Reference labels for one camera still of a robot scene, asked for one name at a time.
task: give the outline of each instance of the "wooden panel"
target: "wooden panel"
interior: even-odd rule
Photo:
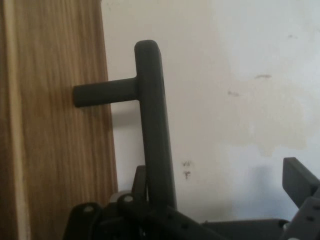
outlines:
[[[100,0],[4,0],[4,16],[16,227],[57,240],[72,206],[117,190],[110,106],[72,104],[72,86],[107,80]]]
[[[0,2],[0,239],[16,240],[18,229],[9,115],[4,5]]]

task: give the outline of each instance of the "wall mark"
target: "wall mark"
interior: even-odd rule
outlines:
[[[228,95],[232,97],[239,97],[240,94],[236,91],[228,91]]]
[[[191,175],[191,172],[190,171],[183,171],[183,175],[184,175],[185,179],[188,180],[188,178]]]
[[[295,36],[295,35],[290,34],[290,35],[288,35],[288,39],[298,39],[298,37]]]
[[[190,161],[190,160],[182,162],[182,166],[184,166],[184,167],[190,167],[191,164],[192,164],[192,161]]]
[[[272,76],[270,74],[260,74],[254,77],[254,79],[269,79]]]

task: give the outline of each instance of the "hole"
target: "hole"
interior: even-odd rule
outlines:
[[[315,218],[313,216],[307,216],[306,220],[309,221],[309,222],[314,222]]]
[[[279,228],[282,229],[287,222],[288,222],[288,221],[286,221],[286,220],[280,220],[280,221],[278,222]]]
[[[287,222],[287,223],[285,223],[284,225],[283,225],[283,227],[282,227],[282,229],[284,230],[284,231],[286,231],[287,229],[288,229],[288,227],[289,227],[289,222]]]
[[[182,223],[182,224],[181,224],[181,228],[182,228],[182,229],[188,229],[188,228],[189,228],[188,223]]]
[[[130,195],[127,195],[127,196],[124,197],[123,200],[124,200],[126,203],[131,203],[131,202],[134,200],[134,198],[133,198],[132,196],[130,196]]]
[[[87,213],[91,213],[93,210],[94,210],[94,207],[88,205],[83,209],[83,212],[87,214]]]

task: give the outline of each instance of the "t-handle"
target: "t-handle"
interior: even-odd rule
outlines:
[[[176,208],[161,53],[155,41],[135,47],[136,77],[75,86],[76,107],[139,100],[149,201]]]

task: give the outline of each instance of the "white wall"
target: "white wall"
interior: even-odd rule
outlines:
[[[180,211],[293,216],[283,158],[320,176],[319,12],[318,0],[102,1],[110,80],[136,75],[136,42],[161,50]],[[129,189],[144,162],[139,104],[112,114],[119,189]]]

